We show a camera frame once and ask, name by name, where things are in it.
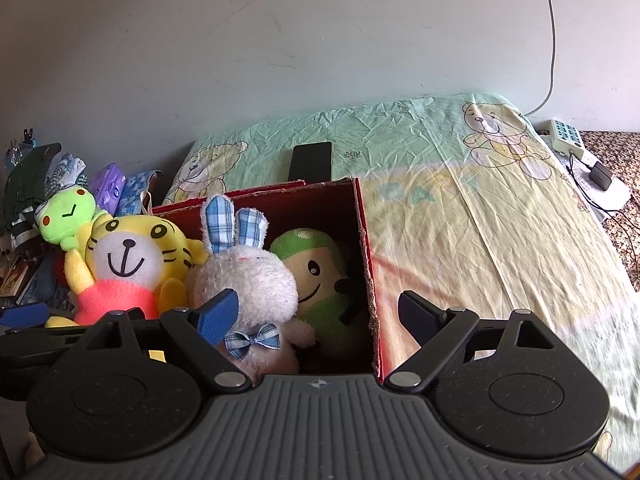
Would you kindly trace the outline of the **white bunny plush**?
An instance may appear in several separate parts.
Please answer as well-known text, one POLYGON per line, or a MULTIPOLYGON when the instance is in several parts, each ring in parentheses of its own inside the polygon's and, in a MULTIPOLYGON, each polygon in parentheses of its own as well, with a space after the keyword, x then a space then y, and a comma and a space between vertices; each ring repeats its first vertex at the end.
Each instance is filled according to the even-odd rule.
POLYGON ((268 221, 255 208, 235 209, 229 197, 209 197, 201 208, 206 261, 186 278, 190 305, 218 292, 238 296, 238 315, 224 330, 219 351, 257 384, 265 374, 295 374, 295 350, 316 342, 314 328, 297 317, 293 273, 262 248, 268 221))

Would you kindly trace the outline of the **yellow tiger plush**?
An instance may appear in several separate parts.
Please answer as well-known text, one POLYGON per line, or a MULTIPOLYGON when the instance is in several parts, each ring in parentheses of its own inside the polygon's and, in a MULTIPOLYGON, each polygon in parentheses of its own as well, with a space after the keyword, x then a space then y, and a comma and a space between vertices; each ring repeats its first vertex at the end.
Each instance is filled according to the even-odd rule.
POLYGON ((171 221, 152 214, 108 218, 93 225, 85 250, 66 252, 64 273, 77 300, 74 317, 47 327, 92 325, 110 311, 138 308, 147 320, 188 304, 186 274, 207 259, 171 221))

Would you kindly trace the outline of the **green mushroom plush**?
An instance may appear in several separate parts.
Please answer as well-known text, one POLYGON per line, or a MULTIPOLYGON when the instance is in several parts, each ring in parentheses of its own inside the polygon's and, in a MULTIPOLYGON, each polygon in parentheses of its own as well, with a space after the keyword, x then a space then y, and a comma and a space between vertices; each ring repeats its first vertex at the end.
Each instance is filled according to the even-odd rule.
POLYGON ((325 232, 299 228, 275 238, 270 252, 294 275, 297 316, 314 328, 323 351, 334 356, 351 352, 357 330, 345 322, 349 302, 341 286, 348 281, 334 240, 325 232))

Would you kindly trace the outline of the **lime green frog plush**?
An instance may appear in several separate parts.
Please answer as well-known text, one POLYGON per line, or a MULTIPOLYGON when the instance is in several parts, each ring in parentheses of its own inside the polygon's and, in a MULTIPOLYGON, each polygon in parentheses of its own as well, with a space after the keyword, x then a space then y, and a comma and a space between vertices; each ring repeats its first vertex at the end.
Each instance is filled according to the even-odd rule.
POLYGON ((85 257, 93 226, 111 218, 96 204, 91 192, 77 184, 54 193, 35 213, 40 235, 46 242, 60 246, 63 252, 77 249, 81 257, 85 257))

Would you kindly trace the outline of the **dark green clothing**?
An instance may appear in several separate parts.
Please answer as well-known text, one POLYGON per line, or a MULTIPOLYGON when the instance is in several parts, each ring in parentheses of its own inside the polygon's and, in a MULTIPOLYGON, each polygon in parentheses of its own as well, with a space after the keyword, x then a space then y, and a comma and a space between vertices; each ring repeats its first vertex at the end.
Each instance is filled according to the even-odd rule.
POLYGON ((3 223, 14 237, 35 225, 35 209, 44 202, 44 180, 61 150, 59 143, 37 146, 9 174, 2 202, 3 223))

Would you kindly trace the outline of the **bear print bed sheet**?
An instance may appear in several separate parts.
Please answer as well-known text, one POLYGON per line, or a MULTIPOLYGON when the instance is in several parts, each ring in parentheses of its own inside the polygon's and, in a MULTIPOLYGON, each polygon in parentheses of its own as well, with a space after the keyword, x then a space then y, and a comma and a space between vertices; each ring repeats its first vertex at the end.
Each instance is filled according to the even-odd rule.
POLYGON ((282 182, 297 145, 332 144, 334 179, 360 181, 381 364, 416 351, 396 311, 412 289, 485 318, 538 315, 611 402, 606 461, 639 459, 639 296, 573 180, 507 99, 460 94, 261 122, 196 141, 168 203, 282 182))

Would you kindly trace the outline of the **blue checkered cloth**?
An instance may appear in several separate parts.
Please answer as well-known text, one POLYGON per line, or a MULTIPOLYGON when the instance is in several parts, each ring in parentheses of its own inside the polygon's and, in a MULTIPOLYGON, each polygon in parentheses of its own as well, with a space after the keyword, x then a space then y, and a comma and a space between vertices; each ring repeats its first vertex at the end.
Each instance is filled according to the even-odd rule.
POLYGON ((126 177, 114 216, 142 214, 143 209, 149 207, 152 189, 162 175, 160 170, 148 170, 126 177))

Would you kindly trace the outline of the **purple tissue pack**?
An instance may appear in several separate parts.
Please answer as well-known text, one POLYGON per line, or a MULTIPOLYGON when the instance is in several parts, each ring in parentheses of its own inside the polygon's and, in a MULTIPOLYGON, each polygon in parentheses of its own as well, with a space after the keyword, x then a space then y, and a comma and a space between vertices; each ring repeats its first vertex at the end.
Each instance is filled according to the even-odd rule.
POLYGON ((96 206, 114 216, 126 176, 114 162, 103 167, 88 180, 88 190, 96 200, 96 206))

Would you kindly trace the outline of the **red cardboard box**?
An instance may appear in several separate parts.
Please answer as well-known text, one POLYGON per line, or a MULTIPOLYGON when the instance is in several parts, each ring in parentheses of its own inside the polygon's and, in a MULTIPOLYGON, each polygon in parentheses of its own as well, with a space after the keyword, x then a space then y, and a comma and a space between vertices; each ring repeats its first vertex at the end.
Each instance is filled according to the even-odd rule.
POLYGON ((312 346, 295 350, 297 373, 371 373, 383 379, 388 373, 388 366, 383 356, 384 339, 376 308, 370 244, 359 181, 294 182, 228 194, 216 193, 160 207, 157 214, 175 222, 187 237, 203 241, 201 208, 209 197, 215 195, 229 197, 235 209, 255 208, 265 215, 268 228, 262 248, 268 252, 273 240, 281 234, 308 228, 328 234, 343 257, 348 283, 341 286, 341 291, 349 302, 345 322, 356 327, 356 344, 351 352, 334 356, 323 351, 316 336, 312 346))

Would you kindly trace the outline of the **black smartphone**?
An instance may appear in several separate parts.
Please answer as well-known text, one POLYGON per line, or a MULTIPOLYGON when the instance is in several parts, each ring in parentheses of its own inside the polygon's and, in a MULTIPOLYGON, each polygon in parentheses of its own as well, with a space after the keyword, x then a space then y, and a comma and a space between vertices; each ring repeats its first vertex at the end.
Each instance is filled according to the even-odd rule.
POLYGON ((330 141, 296 145, 292 151, 288 180, 308 184, 332 180, 332 143, 330 141))

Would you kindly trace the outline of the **black power adapter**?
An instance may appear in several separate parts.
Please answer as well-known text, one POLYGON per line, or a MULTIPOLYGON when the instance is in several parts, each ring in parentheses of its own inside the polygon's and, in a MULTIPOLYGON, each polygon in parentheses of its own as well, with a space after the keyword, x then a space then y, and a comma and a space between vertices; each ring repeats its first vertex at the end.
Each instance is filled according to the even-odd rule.
POLYGON ((612 184, 613 174, 607 166, 597 160, 590 168, 589 179, 600 190, 607 191, 612 184))

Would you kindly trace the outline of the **white power strip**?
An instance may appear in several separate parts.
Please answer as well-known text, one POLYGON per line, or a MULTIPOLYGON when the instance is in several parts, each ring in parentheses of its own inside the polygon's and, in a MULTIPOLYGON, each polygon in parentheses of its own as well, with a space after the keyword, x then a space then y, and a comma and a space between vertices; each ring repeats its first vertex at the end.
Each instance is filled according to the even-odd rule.
POLYGON ((565 155, 573 154, 577 158, 582 158, 585 153, 585 144, 582 142, 580 132, 572 125, 551 119, 548 123, 549 136, 552 148, 565 155))

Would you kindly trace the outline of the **brown patterned tablecloth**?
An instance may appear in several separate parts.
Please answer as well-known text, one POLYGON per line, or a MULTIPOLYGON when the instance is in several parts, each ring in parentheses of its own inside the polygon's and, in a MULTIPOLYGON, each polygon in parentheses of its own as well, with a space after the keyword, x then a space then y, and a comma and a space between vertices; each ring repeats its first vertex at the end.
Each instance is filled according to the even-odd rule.
POLYGON ((583 131, 590 154, 611 170, 606 192, 591 190, 593 201, 608 212, 596 210, 605 232, 620 256, 635 290, 639 290, 639 133, 583 131))

